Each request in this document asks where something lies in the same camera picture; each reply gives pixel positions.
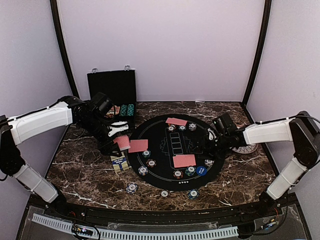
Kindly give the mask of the blue green chip stack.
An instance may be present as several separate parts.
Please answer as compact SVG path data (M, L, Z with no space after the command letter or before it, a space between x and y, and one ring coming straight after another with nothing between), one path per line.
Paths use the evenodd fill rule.
M197 189L191 189L188 191L187 193L187 197L190 199L190 200L195 200L199 197L200 193Z

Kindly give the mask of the blue chip mat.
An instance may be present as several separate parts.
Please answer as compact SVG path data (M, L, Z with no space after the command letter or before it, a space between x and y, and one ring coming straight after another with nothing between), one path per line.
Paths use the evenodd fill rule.
M195 130L197 129L197 125L192 122L192 123L190 123L190 124L188 125L188 129L189 129L190 131L195 131Z
M204 160L204 164L206 165L206 166L208 166L208 167L210 167L210 166L212 166L213 164L214 164L214 160L212 160L212 159L205 159Z

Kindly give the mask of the dealt card player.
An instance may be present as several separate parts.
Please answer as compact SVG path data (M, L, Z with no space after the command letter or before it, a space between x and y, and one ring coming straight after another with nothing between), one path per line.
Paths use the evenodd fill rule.
M188 123L187 120L174 118L174 117L168 117L165 122L170 125L178 125L178 126L186 126L186 124Z
M194 154L179 154L175 155L172 159L175 168L186 168L196 165L196 157Z
M128 149L129 153L144 152L147 149L148 149L148 140L147 139L130 140L130 148Z

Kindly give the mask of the blue chip mat edge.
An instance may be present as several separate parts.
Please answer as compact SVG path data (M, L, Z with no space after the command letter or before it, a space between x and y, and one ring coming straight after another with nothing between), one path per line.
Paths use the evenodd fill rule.
M145 166L141 166L138 168L138 173L141 175L141 176L145 176L148 174L148 168L145 167Z

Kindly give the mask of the brown chip mat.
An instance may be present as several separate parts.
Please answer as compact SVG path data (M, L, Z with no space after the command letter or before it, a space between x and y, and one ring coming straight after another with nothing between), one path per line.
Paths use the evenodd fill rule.
M177 180L182 179L184 176L183 172L181 170L174 170L173 171L173 177Z
M154 168L157 165L157 162L154 159L148 159L146 165L148 168Z

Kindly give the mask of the brown white chip stack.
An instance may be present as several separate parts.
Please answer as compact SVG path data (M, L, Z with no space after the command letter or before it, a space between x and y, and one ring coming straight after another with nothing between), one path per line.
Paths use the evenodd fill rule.
M160 197L161 198L168 198L169 197L169 192L167 191L167 190L162 190L161 192L160 192Z

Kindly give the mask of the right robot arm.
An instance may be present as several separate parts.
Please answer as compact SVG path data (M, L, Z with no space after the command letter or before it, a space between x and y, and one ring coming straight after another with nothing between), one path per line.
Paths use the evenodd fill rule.
M227 113L213 120L214 130L207 130L199 147L206 155L228 149L266 144L279 174L255 205L255 213L266 217L275 208L274 201L320 162L320 121L307 111L268 121L257 121L238 128Z

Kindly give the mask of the brown chip front mat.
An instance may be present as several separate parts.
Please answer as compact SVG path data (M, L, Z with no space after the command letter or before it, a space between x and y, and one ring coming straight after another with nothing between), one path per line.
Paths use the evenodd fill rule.
M184 176L183 172L181 170L174 170L173 171L173 177L177 180L182 179Z

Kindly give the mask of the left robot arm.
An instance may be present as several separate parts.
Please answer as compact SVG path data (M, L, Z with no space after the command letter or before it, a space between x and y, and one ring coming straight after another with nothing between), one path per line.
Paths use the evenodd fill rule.
M121 155L113 141L116 124L105 118L112 101L103 93L90 100L63 96L50 106L23 115L0 117L0 170L38 195L60 218L71 213L64 195L46 180L38 168L32 168L24 157L49 157L58 146L58 134L64 127L76 124L97 140L97 148L105 156Z

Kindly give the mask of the blue white chip stack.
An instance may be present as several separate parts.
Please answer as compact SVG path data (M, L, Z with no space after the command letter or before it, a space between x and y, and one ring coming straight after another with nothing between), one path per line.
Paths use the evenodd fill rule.
M128 194L134 194L138 190L138 185L136 183L130 183L126 186L126 192Z

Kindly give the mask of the dealt card front player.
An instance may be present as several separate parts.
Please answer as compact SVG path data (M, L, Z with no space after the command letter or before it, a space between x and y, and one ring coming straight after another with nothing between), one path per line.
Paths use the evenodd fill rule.
M175 168L186 168L196 165L196 157L194 154L179 154L175 155L172 159Z

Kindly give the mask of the red-backed card deck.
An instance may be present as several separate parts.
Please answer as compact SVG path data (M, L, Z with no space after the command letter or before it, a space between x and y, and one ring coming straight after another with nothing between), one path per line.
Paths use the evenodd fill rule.
M116 137L113 142L118 144L120 151L128 150L131 148L130 139L127 135Z

